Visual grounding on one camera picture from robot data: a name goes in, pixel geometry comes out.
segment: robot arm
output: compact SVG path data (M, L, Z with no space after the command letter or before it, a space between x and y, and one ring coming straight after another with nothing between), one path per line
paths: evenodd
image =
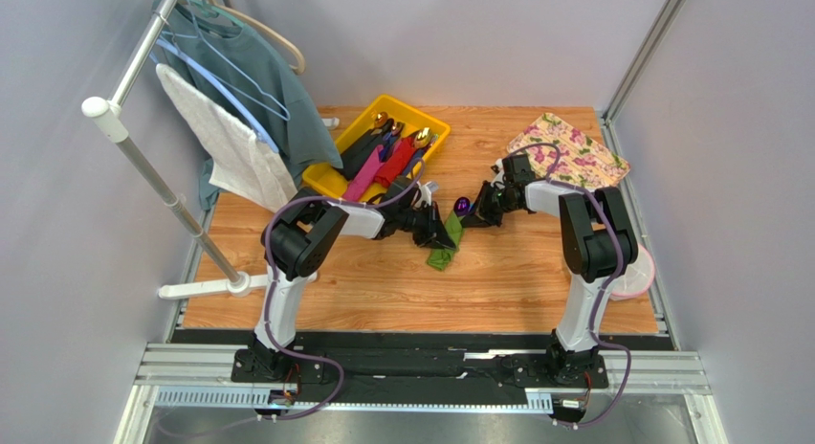
M455 249L455 243L440 219L438 205L431 201L429 185L414 187L394 203L382 207L384 202L402 193L409 184L408 178L397 178L380 204L373 206L374 208L325 201L295 205L271 226L270 240L274 260L266 257L267 272L272 277L272 267L276 267L276 275L280 280L272 295L268 322L278 344L286 346L295 339L297 311L305 285L317 279L317 269L328 256L338 236L383 239L401 230L411 232L417 246ZM312 189L302 189L295 199L317 195L319 194ZM311 229L306 232L302 225L309 225ZM270 281L266 288L267 294L271 286ZM269 339L265 324L265 319L261 317L254 333L261 344L274 351L275 345Z
M517 210L546 212L560 218L563 256L572 281L565 312L554 330L557 341L547 350L548 370L559 383L572 383L597 363L597 343L591 328L599 325L608 302L609 293L600 294L602 278L610 276L617 266L610 236L616 236L623 251L623 273L637 258L637 243L622 194L617 188L594 192L611 224L596 230L600 218L588 196L577 189L538 180L526 155L507 157L495 169L497 176L483 183L462 225L500 226L505 212Z

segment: pink floral fabric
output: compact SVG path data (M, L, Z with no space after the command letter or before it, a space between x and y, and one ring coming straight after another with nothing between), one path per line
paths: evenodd
M587 189L617 186L631 170L628 162L607 147L551 113L527 126L507 145L507 150L513 152L534 143L552 143L561 150L561 160L552 171L552 178ZM546 169L555 161L555 149L548 146L524 152L531 157L532 169L539 177L545 176Z

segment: white towel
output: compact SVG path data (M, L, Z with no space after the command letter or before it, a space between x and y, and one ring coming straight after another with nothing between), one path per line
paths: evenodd
M214 186L277 211L297 193L292 176L272 149L239 121L165 64L156 73L176 109L189 123L215 165Z

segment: wooden table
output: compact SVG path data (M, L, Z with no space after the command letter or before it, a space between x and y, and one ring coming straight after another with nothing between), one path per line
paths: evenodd
M553 112L592 139L602 139L588 107L422 107L447 122L452 133L430 160L424 181L444 218L460 196L472 200L506 144L544 112ZM323 117L350 124L361 107L323 107ZM266 273L260 233L272 215L252 202L221 194L209 234L238 270ZM306 287L297 328L316 330L550 332L563 313L569 279L562 259L559 220L523 211L504 216L501 228L466 230L444 272L425 262L430 250L398 232L383 241L341 237ZM204 257L196 280L223 278ZM245 298L210 296L189 301L184 327L254 327L264 293ZM610 302L605 333L655 333L647 295Z

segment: yellow plastic basket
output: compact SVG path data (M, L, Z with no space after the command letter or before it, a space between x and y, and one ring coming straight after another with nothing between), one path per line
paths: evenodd
M439 135L436 142L425 154L425 162L433 157L439 147L447 140L447 137L450 136L450 126L448 124L414 107L410 107L391 96L381 95L376 98L371 105L366 107L362 114L334 141L340 154L357 141L365 131L373 127L373 118L380 112L387 112L387 115L394 121L405 123L402 136L407 136L424 127L429 127L432 133ZM419 165L417 164L413 170L418 171L418 169ZM317 192L334 198L342 197L345 190L348 189L348 181L329 164L311 165L306 168L303 172L303 182ZM368 190L365 191L365 194L363 194L360 200L369 200L374 195L384 192L385 188L381 185L372 184Z

